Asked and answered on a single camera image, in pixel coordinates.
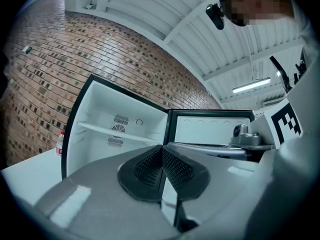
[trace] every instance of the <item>bottle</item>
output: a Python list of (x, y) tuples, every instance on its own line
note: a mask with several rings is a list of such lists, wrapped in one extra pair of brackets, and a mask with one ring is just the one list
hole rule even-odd
[(56, 148), (55, 148), (55, 153), (58, 157), (61, 157), (61, 153), (62, 153), (62, 144), (64, 143), (64, 136), (65, 136), (65, 132), (62, 130), (60, 132), (60, 136), (58, 138), (58, 141), (56, 143)]

